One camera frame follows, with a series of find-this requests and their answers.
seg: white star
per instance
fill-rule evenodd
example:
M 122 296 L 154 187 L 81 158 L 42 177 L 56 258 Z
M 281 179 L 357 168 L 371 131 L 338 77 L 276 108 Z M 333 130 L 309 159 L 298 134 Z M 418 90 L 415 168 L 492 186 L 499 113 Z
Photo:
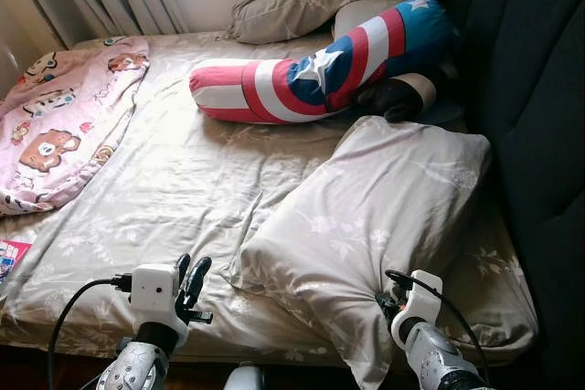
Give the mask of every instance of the white star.
M 413 0 L 412 2 L 408 2 L 412 9 L 410 11 L 414 11 L 415 9 L 419 8 L 428 8 L 429 7 L 429 0 Z
M 325 95 L 325 70 L 343 53 L 343 50 L 336 50 L 335 52 L 325 52 L 325 49 L 318 50 L 314 53 L 314 57 L 309 57 L 307 65 L 296 74 L 294 79 L 317 81 Z

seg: black wire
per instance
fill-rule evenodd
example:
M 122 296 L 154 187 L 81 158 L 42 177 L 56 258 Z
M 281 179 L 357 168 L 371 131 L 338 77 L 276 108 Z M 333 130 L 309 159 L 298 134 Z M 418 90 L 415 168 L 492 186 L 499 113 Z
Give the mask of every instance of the black wire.
M 453 315 L 457 318 L 457 320 L 462 325 L 462 327 L 465 329 L 465 331 L 469 334 L 469 337 L 472 339 L 473 345 L 475 346 L 475 350 L 479 353 L 479 356 L 482 359 L 482 367 L 484 368 L 485 383 L 487 385 L 489 385 L 490 384 L 490 372 L 489 372 L 489 368 L 487 366 L 487 360 L 485 359 L 484 351 L 482 350 L 482 346 L 480 346 L 479 342 L 477 341 L 477 337 L 475 337 L 475 334 L 472 331 L 472 328 L 470 328 L 469 324 L 467 324 L 467 321 L 462 316 L 462 314 L 459 312 L 459 310 L 455 307 L 455 305 L 453 305 L 445 296 L 440 294 L 436 289 L 431 288 L 429 285 L 427 285 L 426 283 L 424 283 L 421 280 L 415 279 L 412 276 L 409 276 L 408 274 L 401 273 L 400 271 L 396 271 L 394 269 L 387 269 L 385 272 L 386 272 L 386 275 L 389 278 L 391 278 L 392 280 L 396 281 L 395 277 L 399 277 L 399 278 L 403 278 L 403 279 L 408 279 L 411 282 L 416 283 L 417 285 L 421 285 L 426 291 L 428 291 L 433 296 L 438 297 L 439 299 L 441 299 L 441 301 L 445 305 L 447 305 L 447 308 L 449 308 L 449 311 L 451 311 L 453 313 Z
M 50 342 L 48 342 L 48 350 L 47 350 L 47 385 L 48 385 L 48 390 L 53 390 L 53 388 L 54 388 L 53 387 L 53 363 L 54 363 L 54 357 L 55 357 L 55 344 L 57 344 L 57 337 L 59 336 L 59 330 L 61 329 L 61 325 L 63 324 L 65 317 L 67 317 L 67 314 L 69 313 L 69 311 L 73 307 L 75 300 L 77 300 L 81 294 L 83 294 L 86 290 L 88 290 L 91 287 L 95 287 L 96 285 L 111 285 L 111 284 L 112 284 L 112 279 L 98 279 L 98 280 L 94 280 L 90 283 L 86 283 L 73 295 L 71 300 L 65 306 L 65 309 L 63 310 L 61 315 L 59 315 L 57 323 L 55 324 L 55 327 L 53 328 L 53 334 L 51 335 L 51 340 L 50 340 Z
M 95 383 L 97 383 L 98 381 L 100 381 L 101 378 L 101 374 L 98 374 L 97 376 L 95 376 L 91 381 L 89 381 L 87 384 L 85 384 L 82 388 L 80 388 L 80 390 L 90 390 L 90 388 L 95 385 Z

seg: beige bed sheet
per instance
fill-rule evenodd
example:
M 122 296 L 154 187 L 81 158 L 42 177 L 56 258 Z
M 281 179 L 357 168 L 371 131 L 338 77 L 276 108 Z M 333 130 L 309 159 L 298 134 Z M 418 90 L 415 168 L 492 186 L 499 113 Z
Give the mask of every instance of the beige bed sheet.
M 191 325 L 176 360 L 343 365 L 321 334 L 275 302 L 234 290 L 218 271 L 331 155 L 355 117 L 342 113 L 292 126 L 213 121 L 197 111 L 187 86 L 188 73 L 204 58 L 298 58 L 329 42 L 328 35 L 313 35 L 256 47 L 219 33 L 149 37 L 152 64 L 136 95 L 127 133 L 110 161 L 59 211 L 0 221 L 0 237 L 34 242 L 0 291 L 0 343 L 46 349 L 59 313 L 84 283 L 141 263 L 174 263 L 188 252 L 193 259 L 210 256 L 214 261 L 198 305 L 215 317 L 210 325 Z M 482 227 L 504 234 L 495 238 L 507 246 L 498 255 L 514 261 L 505 229 L 489 223 Z M 471 248 L 457 258 L 462 273 L 477 270 L 477 258 L 470 255 L 479 252 L 481 258 L 481 251 Z M 526 349 L 533 336 L 526 328 L 536 327 L 536 319 L 521 269 L 516 267 L 502 282 L 487 267 L 487 275 L 475 273 L 474 281 L 480 282 L 476 291 L 499 300 L 497 309 L 522 316 L 520 327 L 525 328 L 521 343 L 503 341 L 490 349 L 504 361 Z M 448 279 L 447 291 L 449 283 L 454 289 L 465 284 L 455 278 Z M 478 299 L 466 311 L 479 315 L 482 303 Z M 451 321 L 443 319 L 441 325 L 458 335 Z M 112 356 L 120 338 L 131 333 L 126 295 L 95 287 L 70 313 L 58 352 Z

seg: pink quilt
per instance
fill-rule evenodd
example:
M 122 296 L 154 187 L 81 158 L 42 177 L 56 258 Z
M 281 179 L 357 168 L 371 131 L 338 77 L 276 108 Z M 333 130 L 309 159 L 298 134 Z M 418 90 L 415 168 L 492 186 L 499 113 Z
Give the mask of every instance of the pink quilt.
M 139 37 L 52 52 L 0 97 L 0 216 L 63 206 L 122 140 L 148 69 Z

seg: magazine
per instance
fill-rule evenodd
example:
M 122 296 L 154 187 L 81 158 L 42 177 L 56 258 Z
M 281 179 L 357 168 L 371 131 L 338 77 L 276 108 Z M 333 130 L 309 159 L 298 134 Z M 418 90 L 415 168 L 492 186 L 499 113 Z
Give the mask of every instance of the magazine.
M 30 244 L 0 239 L 0 285 L 25 256 Z

